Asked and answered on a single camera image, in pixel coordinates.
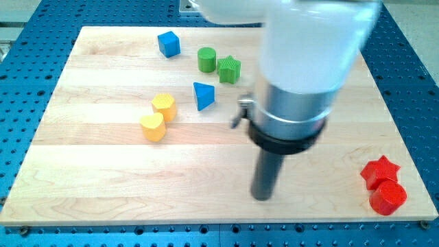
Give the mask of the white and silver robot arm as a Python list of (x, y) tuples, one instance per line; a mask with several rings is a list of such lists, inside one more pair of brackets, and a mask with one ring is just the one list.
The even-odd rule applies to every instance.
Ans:
[(262, 23), (251, 120), (280, 140), (315, 135), (331, 111), (380, 1), (197, 0), (221, 25)]

